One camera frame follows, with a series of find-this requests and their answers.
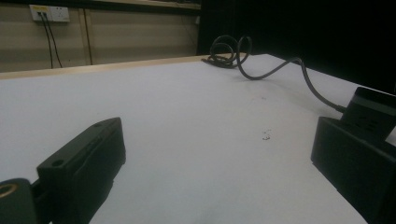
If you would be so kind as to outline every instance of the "white table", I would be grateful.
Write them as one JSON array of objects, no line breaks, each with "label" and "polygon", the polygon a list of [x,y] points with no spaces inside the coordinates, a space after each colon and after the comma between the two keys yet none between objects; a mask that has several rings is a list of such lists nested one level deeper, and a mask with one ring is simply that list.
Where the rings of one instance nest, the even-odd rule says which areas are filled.
[{"label": "white table", "polygon": [[[281,62],[245,67],[261,75]],[[339,105],[357,87],[308,73]],[[127,162],[91,223],[365,223],[310,160],[319,116],[341,117],[295,64],[261,81],[201,62],[3,79],[0,180],[35,181],[69,140],[121,117]]]}]

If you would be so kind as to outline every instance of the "black mount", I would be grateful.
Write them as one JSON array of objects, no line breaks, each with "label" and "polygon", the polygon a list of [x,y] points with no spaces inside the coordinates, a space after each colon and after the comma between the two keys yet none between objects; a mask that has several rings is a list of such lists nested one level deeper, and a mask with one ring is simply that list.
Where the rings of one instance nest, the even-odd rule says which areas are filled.
[{"label": "black mount", "polygon": [[396,223],[396,97],[358,88],[340,120],[319,118],[311,160],[370,224]]},{"label": "black mount", "polygon": [[120,118],[93,124],[26,179],[0,183],[0,223],[88,224],[125,163]]}]

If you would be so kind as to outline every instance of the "power cord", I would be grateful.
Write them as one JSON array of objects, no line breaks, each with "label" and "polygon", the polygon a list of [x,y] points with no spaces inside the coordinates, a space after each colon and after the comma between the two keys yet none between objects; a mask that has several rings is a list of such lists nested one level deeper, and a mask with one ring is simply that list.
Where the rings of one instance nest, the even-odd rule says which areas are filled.
[{"label": "power cord", "polygon": [[[246,53],[245,57],[241,60],[241,57],[240,57],[241,47],[245,40],[247,41],[247,53]],[[228,42],[231,41],[231,43],[236,46],[236,52],[233,51],[233,48],[230,46],[230,44],[225,43],[224,41],[228,41]],[[231,53],[231,56],[229,58],[219,56],[215,52],[216,49],[227,49],[228,52]],[[318,93],[318,91],[312,85],[311,80],[309,79],[309,76],[308,76],[308,73],[306,72],[306,68],[305,68],[303,60],[298,57],[286,60],[281,65],[279,65],[278,67],[276,67],[275,69],[273,69],[272,71],[270,71],[264,75],[261,75],[258,77],[252,77],[252,76],[248,75],[245,72],[244,68],[242,67],[242,63],[244,63],[246,61],[246,59],[248,58],[248,56],[251,53],[251,50],[252,50],[252,41],[249,36],[242,36],[239,39],[239,41],[236,41],[236,39],[234,39],[230,35],[221,35],[218,38],[216,38],[215,41],[213,42],[213,44],[210,48],[210,56],[207,59],[202,59],[202,61],[205,63],[209,63],[211,65],[214,65],[216,67],[221,67],[221,68],[232,69],[232,68],[238,67],[239,71],[242,73],[242,75],[249,80],[260,80],[260,79],[269,77],[288,63],[298,63],[303,70],[303,76],[304,76],[306,84],[308,85],[309,90],[311,90],[312,93],[325,105],[328,105],[328,106],[334,108],[336,111],[341,112],[341,113],[344,113],[346,111],[345,107],[343,107],[341,105],[336,105],[336,104],[330,102],[329,100],[327,100],[326,98],[324,98],[322,95],[320,95]]]},{"label": "power cord", "polygon": [[52,49],[51,49],[51,47],[50,47],[50,36],[49,36],[49,32],[47,31],[47,25],[46,25],[46,23],[44,22],[44,17],[43,17],[43,15],[41,14],[41,12],[38,12],[38,15],[40,16],[41,21],[43,22],[43,25],[44,25],[44,29],[46,30],[47,39],[48,39],[48,41],[49,41],[50,68],[53,68],[53,62],[52,62]]},{"label": "power cord", "polygon": [[52,36],[53,46],[55,47],[56,58],[58,59],[58,63],[62,68],[61,60],[59,59],[58,48],[56,47],[56,42],[55,42],[55,38],[53,37],[52,30],[50,29],[50,23],[49,23],[49,19],[47,18],[47,13],[44,13],[44,18],[45,18],[45,21],[47,22],[47,25],[49,27],[50,35]]}]

